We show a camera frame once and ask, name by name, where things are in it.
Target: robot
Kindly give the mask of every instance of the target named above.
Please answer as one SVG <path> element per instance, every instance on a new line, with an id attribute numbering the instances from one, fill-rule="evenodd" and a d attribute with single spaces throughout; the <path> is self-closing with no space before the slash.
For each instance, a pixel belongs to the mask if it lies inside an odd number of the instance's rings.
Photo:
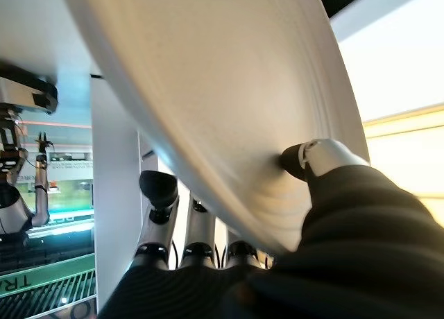
<path id="1" fill-rule="evenodd" d="M 0 62 L 0 239 L 14 241 L 26 237 L 26 230 L 45 225 L 49 221 L 48 178 L 46 148 L 53 145 L 40 133 L 35 159 L 35 207 L 33 214 L 26 206 L 18 189 L 17 178 L 28 152 L 20 142 L 22 129 L 19 114 L 24 110 L 55 112 L 58 105 L 57 89 L 35 74 Z"/>

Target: bright light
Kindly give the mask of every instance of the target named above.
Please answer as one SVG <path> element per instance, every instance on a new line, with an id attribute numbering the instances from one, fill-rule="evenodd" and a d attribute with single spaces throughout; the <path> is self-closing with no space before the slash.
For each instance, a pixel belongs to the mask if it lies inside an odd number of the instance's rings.
<path id="1" fill-rule="evenodd" d="M 89 223 L 70 225 L 69 227 L 61 227 L 58 229 L 54 229 L 51 230 L 51 233 L 53 235 L 67 234 L 69 232 L 80 232 L 80 231 L 91 230 L 93 227 L 94 227 L 94 222 L 89 222 Z"/>

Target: white panel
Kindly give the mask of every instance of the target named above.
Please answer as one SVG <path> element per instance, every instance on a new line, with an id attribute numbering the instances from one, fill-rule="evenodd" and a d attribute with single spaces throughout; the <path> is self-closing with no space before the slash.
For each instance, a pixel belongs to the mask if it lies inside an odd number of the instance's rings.
<path id="1" fill-rule="evenodd" d="M 142 226 L 139 135 L 109 85 L 91 80 L 97 307 L 128 268 Z"/>

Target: black joint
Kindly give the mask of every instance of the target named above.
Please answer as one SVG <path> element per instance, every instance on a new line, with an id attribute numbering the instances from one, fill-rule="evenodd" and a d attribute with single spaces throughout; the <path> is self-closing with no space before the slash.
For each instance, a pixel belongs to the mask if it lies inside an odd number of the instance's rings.
<path id="1" fill-rule="evenodd" d="M 181 266 L 209 266 L 214 265 L 214 251 L 206 243 L 191 243 L 183 250 Z"/>
<path id="2" fill-rule="evenodd" d="M 228 246 L 227 258 L 230 260 L 231 257 L 236 256 L 250 256 L 256 258 L 258 260 L 257 251 L 254 247 L 252 247 L 249 243 L 245 241 L 235 241 Z"/>
<path id="3" fill-rule="evenodd" d="M 279 156 L 278 164 L 293 177 L 305 181 L 305 171 L 299 162 L 299 149 L 301 146 L 302 144 L 297 144 L 285 149 L 281 156 Z"/>
<path id="4" fill-rule="evenodd" d="M 135 253 L 135 266 L 168 268 L 168 250 L 159 243 L 145 243 Z"/>
<path id="5" fill-rule="evenodd" d="M 144 196 L 155 208 L 166 208 L 172 205 L 179 196 L 178 180 L 168 173 L 152 170 L 142 171 L 139 185 Z"/>
<path id="6" fill-rule="evenodd" d="M 45 189 L 42 185 L 36 185 L 36 186 L 34 186 L 34 189 L 42 189 L 42 190 L 44 190 L 45 192 L 48 193 L 48 190 Z"/>
<path id="7" fill-rule="evenodd" d="M 193 199 L 193 209 L 199 213 L 206 213 L 207 210 L 202 206 L 202 204 Z"/>

